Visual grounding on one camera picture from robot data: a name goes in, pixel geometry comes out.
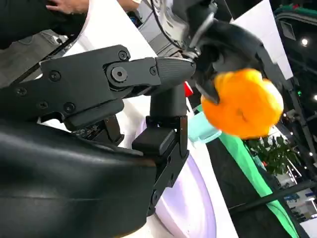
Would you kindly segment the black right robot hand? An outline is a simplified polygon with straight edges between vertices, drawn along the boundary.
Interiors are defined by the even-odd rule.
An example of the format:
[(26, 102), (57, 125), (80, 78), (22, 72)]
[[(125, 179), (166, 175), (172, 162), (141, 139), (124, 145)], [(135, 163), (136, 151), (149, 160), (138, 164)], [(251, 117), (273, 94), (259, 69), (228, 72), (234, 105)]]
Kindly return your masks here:
[[(42, 77), (0, 90), (0, 235), (112, 238), (141, 228), (180, 174), (187, 149), (184, 83), (193, 61), (131, 60), (122, 45), (41, 62)], [(76, 132), (105, 122), (124, 99), (150, 97), (130, 149)]]

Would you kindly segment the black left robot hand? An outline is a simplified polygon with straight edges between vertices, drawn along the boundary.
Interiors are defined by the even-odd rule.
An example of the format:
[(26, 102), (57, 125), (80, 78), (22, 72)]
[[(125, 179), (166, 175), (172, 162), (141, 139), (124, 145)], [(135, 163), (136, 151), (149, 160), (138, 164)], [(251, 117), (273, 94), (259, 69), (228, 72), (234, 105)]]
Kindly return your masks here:
[(262, 41), (249, 31), (215, 18), (216, 6), (200, 0), (187, 10), (190, 46), (201, 54), (195, 59), (196, 88), (201, 95), (218, 104), (215, 78), (221, 73), (245, 68), (258, 70), (282, 92), (287, 86), (278, 64), (274, 63)]

